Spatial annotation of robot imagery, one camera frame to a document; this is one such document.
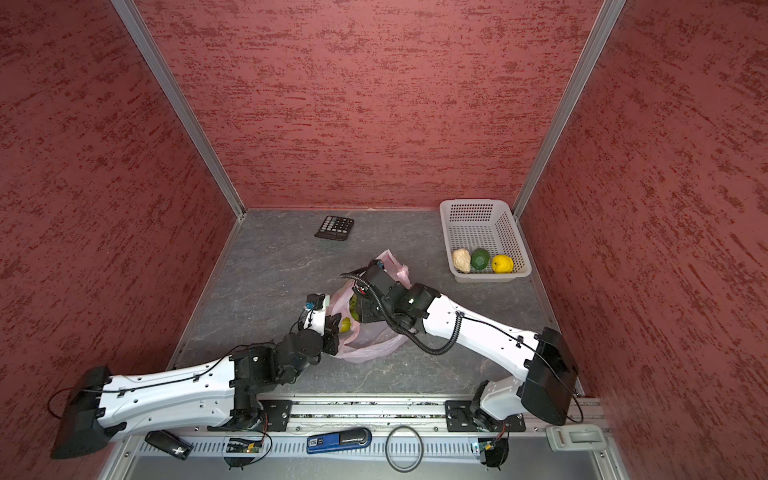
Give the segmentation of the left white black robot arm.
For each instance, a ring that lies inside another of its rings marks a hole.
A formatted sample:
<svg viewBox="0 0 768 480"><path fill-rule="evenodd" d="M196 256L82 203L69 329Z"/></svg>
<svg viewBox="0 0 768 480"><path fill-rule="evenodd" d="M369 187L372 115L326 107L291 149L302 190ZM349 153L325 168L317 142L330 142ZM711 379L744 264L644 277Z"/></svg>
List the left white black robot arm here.
<svg viewBox="0 0 768 480"><path fill-rule="evenodd" d="M215 361L178 370L126 376L94 367L68 391L50 456L78 458L126 436L162 430L262 427L259 395L294 383L323 354L335 354L341 320L339 314L314 315L278 343L240 345Z"/></svg>

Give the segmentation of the yellow fruit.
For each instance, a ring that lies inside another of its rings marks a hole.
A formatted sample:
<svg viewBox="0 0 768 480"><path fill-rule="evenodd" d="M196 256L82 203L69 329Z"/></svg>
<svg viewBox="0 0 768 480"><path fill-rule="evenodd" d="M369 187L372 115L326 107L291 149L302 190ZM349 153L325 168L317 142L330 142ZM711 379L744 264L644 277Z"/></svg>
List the yellow fruit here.
<svg viewBox="0 0 768 480"><path fill-rule="evenodd" d="M511 274L515 270L515 262L507 255L496 255L491 260L491 268L495 274Z"/></svg>

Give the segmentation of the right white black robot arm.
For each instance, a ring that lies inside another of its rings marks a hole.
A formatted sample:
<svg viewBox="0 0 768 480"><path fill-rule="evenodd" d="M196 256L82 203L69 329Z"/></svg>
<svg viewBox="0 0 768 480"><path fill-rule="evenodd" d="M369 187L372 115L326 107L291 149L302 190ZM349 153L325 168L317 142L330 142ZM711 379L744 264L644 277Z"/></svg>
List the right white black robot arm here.
<svg viewBox="0 0 768 480"><path fill-rule="evenodd" d="M494 431L528 413L551 425L574 419L578 367L564 337L550 327L536 333L484 317L423 284L394 280L383 263L346 273L361 320L383 322L424 353L441 356L460 345L504 368L509 376L482 381L469 406L477 428Z"/></svg>

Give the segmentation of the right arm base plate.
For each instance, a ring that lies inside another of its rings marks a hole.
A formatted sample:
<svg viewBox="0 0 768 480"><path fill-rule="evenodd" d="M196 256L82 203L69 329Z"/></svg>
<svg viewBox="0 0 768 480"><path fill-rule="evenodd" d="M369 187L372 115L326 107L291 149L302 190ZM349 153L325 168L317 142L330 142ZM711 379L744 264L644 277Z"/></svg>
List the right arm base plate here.
<svg viewBox="0 0 768 480"><path fill-rule="evenodd" d="M474 406L468 400L448 400L444 403L449 432L522 433L526 431L521 414L498 420Z"/></svg>

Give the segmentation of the beige fruit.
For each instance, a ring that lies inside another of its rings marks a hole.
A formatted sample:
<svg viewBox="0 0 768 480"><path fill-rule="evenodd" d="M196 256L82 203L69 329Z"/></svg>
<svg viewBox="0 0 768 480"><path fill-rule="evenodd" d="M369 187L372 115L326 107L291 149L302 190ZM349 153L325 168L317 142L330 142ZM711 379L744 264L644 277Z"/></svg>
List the beige fruit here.
<svg viewBox="0 0 768 480"><path fill-rule="evenodd" d="M469 274L472 269L472 255L467 249L457 249L452 252L454 269L462 274Z"/></svg>

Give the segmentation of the dark green avocado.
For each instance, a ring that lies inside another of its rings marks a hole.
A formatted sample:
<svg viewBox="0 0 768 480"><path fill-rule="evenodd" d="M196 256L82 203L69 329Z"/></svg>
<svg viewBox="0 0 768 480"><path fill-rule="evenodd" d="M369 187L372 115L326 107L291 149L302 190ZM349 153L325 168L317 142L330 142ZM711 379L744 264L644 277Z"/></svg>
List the dark green avocado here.
<svg viewBox="0 0 768 480"><path fill-rule="evenodd" d="M470 257L470 265L473 271L482 271L486 269L491 261L491 255L484 248L475 249Z"/></svg>

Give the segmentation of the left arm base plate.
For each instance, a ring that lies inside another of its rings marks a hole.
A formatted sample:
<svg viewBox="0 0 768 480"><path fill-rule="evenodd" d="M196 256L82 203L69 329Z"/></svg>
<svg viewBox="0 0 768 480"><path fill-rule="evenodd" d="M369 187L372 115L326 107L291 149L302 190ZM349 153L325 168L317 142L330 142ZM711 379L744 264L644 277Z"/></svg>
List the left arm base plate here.
<svg viewBox="0 0 768 480"><path fill-rule="evenodd" d="M207 426L209 432L284 432L292 410L290 400L258 400L255 412L237 415L221 426Z"/></svg>

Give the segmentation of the pink plastic bag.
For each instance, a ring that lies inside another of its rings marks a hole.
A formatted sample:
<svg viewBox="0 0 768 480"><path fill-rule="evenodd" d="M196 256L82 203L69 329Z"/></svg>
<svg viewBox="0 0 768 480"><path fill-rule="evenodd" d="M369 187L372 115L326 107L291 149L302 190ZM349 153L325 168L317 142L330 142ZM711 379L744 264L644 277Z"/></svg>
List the pink plastic bag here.
<svg viewBox="0 0 768 480"><path fill-rule="evenodd" d="M375 259L383 262L384 268L393 279L400 280L407 286L412 285L408 267L400 263L391 251L386 250ZM345 317L351 319L351 330L340 333L339 353L333 357L357 364L387 356L406 341L406 337L392 329L387 322L363 324L351 318L348 304L350 298L356 296L358 270L343 277L345 283L331 295L330 305L326 310L326 316L340 314L342 320Z"/></svg>

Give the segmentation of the white plastic basket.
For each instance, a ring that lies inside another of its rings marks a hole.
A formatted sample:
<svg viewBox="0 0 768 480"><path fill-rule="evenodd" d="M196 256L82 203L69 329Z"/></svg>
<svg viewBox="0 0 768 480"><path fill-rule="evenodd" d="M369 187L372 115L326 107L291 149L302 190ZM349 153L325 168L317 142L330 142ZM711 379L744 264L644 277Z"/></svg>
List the white plastic basket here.
<svg viewBox="0 0 768 480"><path fill-rule="evenodd" d="M509 205L493 199L445 200L439 206L448 266L458 283L500 283L528 277L532 265ZM484 269L471 268L469 273L457 269L453 252L465 249L472 254L486 250L490 259ZM495 256L512 260L509 273L495 273L491 263Z"/></svg>

